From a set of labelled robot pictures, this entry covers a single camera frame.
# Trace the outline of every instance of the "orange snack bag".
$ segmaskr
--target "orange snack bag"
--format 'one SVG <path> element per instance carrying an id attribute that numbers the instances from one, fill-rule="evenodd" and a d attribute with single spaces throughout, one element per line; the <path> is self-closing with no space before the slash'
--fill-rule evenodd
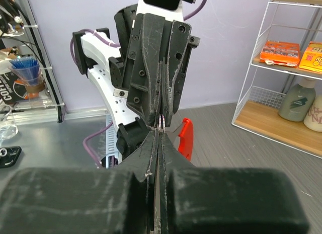
<path id="1" fill-rule="evenodd" d="M 260 62 L 297 67 L 300 62 L 299 44 L 279 41 L 266 41 L 260 56 Z"/>
<path id="2" fill-rule="evenodd" d="M 314 41 L 309 43 L 299 68 L 322 73 L 322 43 Z"/>

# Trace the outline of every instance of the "red tool handle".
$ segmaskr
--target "red tool handle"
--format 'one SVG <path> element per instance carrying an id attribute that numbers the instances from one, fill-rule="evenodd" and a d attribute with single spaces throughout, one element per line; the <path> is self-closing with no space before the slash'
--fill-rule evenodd
<path id="1" fill-rule="evenodd" d="M 179 134 L 180 145 L 178 151 L 189 161 L 191 161 L 193 151 L 193 123 L 190 119 L 185 118 L 183 120 L 185 126 Z"/>

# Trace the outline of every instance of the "white bottle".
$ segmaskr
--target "white bottle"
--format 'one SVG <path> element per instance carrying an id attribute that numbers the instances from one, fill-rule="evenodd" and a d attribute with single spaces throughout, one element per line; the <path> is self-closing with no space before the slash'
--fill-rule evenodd
<path id="1" fill-rule="evenodd" d="M 318 96 L 308 111 L 304 124 L 309 129 L 322 132 L 322 96 Z"/>

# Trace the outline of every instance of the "yellow snack box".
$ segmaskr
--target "yellow snack box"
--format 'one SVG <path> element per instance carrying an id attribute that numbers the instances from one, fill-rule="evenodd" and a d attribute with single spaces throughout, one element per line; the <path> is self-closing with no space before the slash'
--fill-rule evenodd
<path id="1" fill-rule="evenodd" d="M 305 50 L 300 65 L 301 69 L 308 69 L 322 73 L 322 43 L 311 41 Z"/>

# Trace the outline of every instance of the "black cable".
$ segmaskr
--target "black cable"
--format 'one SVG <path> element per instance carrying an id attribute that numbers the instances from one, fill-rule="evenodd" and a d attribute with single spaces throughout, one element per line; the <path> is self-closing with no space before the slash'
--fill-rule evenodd
<path id="1" fill-rule="evenodd" d="M 20 39 L 16 39 L 15 37 L 11 37 L 11 36 L 3 36 L 3 38 L 5 38 L 5 39 L 13 39 L 13 40 L 16 40 L 16 41 L 19 41 L 19 42 L 22 42 L 23 44 L 25 44 L 33 53 L 34 53 L 34 55 L 36 56 L 36 58 L 40 61 L 40 63 L 42 64 L 42 65 L 44 65 L 44 62 L 42 62 L 41 61 L 41 59 L 38 57 L 38 55 L 36 54 L 36 52 L 29 46 L 29 45 L 27 45 L 26 43 L 30 43 L 30 42 L 26 42 L 26 41 L 22 41 L 22 40 L 20 40 Z"/>
<path id="2" fill-rule="evenodd" d="M 1 16 L 1 20 L 4 21 L 4 28 L 2 29 L 2 34 L 1 34 L 1 36 L 2 36 L 5 32 L 8 32 L 9 27 L 8 27 L 8 22 L 7 22 L 6 18 L 5 18 L 5 15 L 2 12 L 2 10 L 0 10 L 0 16 Z"/>
<path id="3" fill-rule="evenodd" d="M 20 7 L 16 2 L 14 2 L 14 1 L 12 1 L 12 0 L 7 0 L 7 1 L 8 1 L 9 3 L 11 3 L 13 7 L 16 7 L 16 8 L 17 8 L 17 10 L 22 14 L 22 16 L 23 16 L 23 17 L 25 18 L 25 20 L 26 20 L 27 25 L 31 25 L 31 23 L 30 23 L 30 20 L 29 20 L 28 16 L 27 16 L 23 11 L 22 11 L 21 7 Z M 35 33 L 34 33 L 33 29 L 30 29 L 30 33 L 31 33 L 31 36 L 32 36 L 33 41 L 34 41 L 36 44 L 38 44 L 38 42 L 37 42 L 37 39 L 36 39 L 36 36 L 35 36 Z M 44 60 L 44 57 L 43 57 L 43 55 L 42 55 L 42 52 L 41 52 L 40 48 L 37 48 L 37 51 L 38 51 L 38 54 L 39 54 L 39 57 L 40 57 L 40 62 L 45 63 L 45 60 Z M 52 93 L 53 93 L 53 96 L 54 96 L 54 99 L 55 99 L 55 102 L 56 102 L 56 105 L 57 105 L 57 110 L 58 110 L 58 122 L 59 122 L 59 123 L 61 123 L 61 122 L 63 121 L 62 107 L 61 107 L 61 105 L 60 105 L 61 103 L 59 102 L 59 99 L 58 99 L 57 93 L 56 93 L 56 92 L 55 92 L 55 90 L 54 90 L 54 85 L 53 85 L 53 83 L 52 83 L 52 81 L 51 81 L 51 78 L 50 78 L 50 76 L 49 76 L 49 72 L 48 72 L 48 70 L 46 70 L 46 69 L 45 69 L 44 71 L 45 71 L 45 74 L 46 74 L 47 82 L 48 82 L 48 84 L 50 85 L 51 89 L 53 89 Z"/>
<path id="4" fill-rule="evenodd" d="M 39 48 L 39 46 L 37 44 L 34 44 L 34 43 L 31 43 L 31 42 L 28 42 L 28 41 L 24 41 L 24 40 L 20 40 L 20 39 L 17 39 L 15 37 L 12 37 L 12 36 L 9 36 L 9 35 L 4 35 L 2 36 L 1 38 L 5 38 L 5 39 L 13 39 L 13 40 L 16 40 L 16 41 L 20 41 L 24 44 L 32 44 L 34 46 L 36 46 L 37 48 Z"/>
<path id="5" fill-rule="evenodd" d="M 19 11 L 11 4 L 10 1 L 2 0 L 2 2 L 5 4 L 3 5 L 3 7 L 8 11 L 8 13 L 10 13 L 13 16 L 13 18 L 15 16 L 19 16 Z"/>

